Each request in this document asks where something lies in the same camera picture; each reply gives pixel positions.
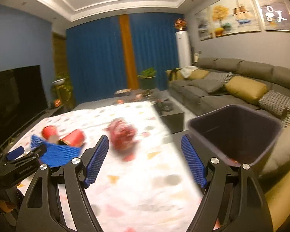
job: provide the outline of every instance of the dark gray trash can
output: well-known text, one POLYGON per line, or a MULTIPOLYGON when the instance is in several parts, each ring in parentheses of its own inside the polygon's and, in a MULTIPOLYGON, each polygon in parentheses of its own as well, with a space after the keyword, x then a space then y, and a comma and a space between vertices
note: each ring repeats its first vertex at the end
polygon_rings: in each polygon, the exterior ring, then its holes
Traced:
POLYGON ((196 117, 188 127, 198 145, 213 151, 227 165, 247 163, 256 173, 282 130, 280 120, 241 105, 228 105, 196 117))

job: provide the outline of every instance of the blue cloth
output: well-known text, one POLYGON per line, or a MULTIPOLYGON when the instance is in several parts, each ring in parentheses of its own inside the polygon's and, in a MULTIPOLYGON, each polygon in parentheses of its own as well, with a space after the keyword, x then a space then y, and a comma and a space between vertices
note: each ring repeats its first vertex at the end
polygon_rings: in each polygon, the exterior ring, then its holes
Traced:
POLYGON ((36 135, 31 136, 30 148, 35 149, 41 144, 45 144, 47 151, 40 157, 40 161, 49 167, 59 167, 67 164, 71 159, 79 156, 81 148, 48 143, 36 135))
POLYGON ((78 104, 112 98, 127 88, 117 16, 67 29, 67 58, 78 104))
POLYGON ((157 87, 167 89, 166 70, 178 67, 176 19, 182 14, 136 13, 130 14, 130 28, 137 72, 154 67, 157 87))

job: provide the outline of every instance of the red crumpled paper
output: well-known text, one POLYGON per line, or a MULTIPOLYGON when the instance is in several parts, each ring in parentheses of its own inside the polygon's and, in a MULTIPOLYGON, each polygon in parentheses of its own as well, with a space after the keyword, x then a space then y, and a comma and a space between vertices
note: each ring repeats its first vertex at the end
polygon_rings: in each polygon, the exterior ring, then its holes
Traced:
POLYGON ((107 130, 110 133, 110 141, 116 150, 127 150, 137 143, 134 140, 137 129, 133 125, 127 124, 123 118, 112 120, 107 130))

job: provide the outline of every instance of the framed picture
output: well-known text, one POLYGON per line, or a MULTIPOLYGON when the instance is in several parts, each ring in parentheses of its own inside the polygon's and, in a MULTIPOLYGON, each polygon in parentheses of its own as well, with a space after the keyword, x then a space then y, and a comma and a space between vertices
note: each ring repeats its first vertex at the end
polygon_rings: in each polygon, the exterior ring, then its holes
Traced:
POLYGON ((259 32, 252 0, 220 0, 210 6, 215 36, 259 32))
POLYGON ((197 17, 199 40, 213 38, 212 24, 210 22, 210 8, 195 14, 197 17))
POLYGON ((290 32, 290 11, 284 0, 256 0, 266 31, 290 32))

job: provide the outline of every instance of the white tablecloth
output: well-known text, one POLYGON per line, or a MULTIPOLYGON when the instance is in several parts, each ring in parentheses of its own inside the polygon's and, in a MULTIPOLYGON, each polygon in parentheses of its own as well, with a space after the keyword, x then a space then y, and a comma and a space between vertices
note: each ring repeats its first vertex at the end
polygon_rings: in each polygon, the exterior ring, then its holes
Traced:
MULTIPOLYGON (((30 151, 32 134, 41 136, 47 125, 55 125, 61 137, 75 129, 86 135, 85 149, 94 147, 109 122, 124 117, 138 129, 135 159, 124 162, 110 144, 96 182, 86 190, 91 207, 105 232, 186 231, 202 193, 172 142, 167 127, 148 102, 78 110, 46 118, 33 127, 14 148, 30 151)), ((25 194, 31 178, 19 186, 25 194)), ((60 200, 67 226, 76 229, 64 185, 60 200)))

